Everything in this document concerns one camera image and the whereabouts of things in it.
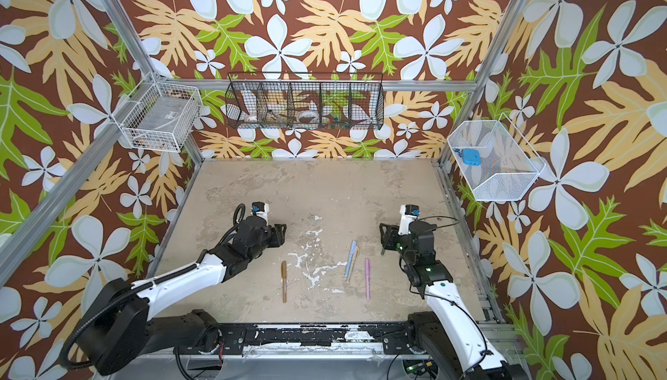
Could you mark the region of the pink pen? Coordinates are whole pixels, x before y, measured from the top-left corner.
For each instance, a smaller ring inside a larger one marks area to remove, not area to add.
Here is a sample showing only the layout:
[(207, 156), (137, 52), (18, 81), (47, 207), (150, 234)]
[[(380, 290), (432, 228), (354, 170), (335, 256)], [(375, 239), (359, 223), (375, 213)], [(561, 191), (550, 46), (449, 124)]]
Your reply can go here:
[(364, 276), (365, 276), (365, 297), (366, 300), (371, 299), (371, 261), (370, 258), (365, 258), (364, 261)]

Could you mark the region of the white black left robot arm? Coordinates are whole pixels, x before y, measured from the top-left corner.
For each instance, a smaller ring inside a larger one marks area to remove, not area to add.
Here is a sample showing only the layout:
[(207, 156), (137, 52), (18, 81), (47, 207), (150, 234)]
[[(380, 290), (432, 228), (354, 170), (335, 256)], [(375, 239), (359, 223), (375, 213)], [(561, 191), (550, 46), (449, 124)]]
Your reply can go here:
[(217, 322), (208, 313), (161, 317), (161, 312), (245, 271), (267, 248), (284, 244), (287, 228), (285, 224), (270, 225), (262, 215), (251, 215), (188, 265), (135, 283), (110, 281), (64, 341), (58, 364), (67, 371), (94, 367), (99, 374), (109, 375), (156, 350), (210, 348)]

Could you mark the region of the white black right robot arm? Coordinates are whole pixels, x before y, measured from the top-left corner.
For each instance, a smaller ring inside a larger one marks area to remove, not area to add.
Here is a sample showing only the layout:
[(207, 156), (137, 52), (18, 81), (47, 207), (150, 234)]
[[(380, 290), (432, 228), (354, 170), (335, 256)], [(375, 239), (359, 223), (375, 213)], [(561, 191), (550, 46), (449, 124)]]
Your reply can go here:
[(463, 303), (453, 276), (436, 258), (436, 225), (416, 220), (402, 230), (380, 225), (383, 249), (399, 253), (409, 291), (430, 310), (408, 316), (410, 345), (422, 349), (447, 379), (528, 379), (486, 337)]

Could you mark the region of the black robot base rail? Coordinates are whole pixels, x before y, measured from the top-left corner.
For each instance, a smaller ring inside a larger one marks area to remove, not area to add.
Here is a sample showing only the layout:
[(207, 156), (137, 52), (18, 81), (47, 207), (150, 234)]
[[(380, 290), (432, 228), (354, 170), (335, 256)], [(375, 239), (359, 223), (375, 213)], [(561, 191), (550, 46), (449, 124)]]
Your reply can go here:
[(342, 353), (352, 346), (376, 349), (380, 354), (434, 356), (453, 352), (440, 322), (425, 319), (370, 323), (217, 324), (188, 349), (192, 352), (246, 356), (253, 347), (295, 346), (300, 352), (320, 348)]

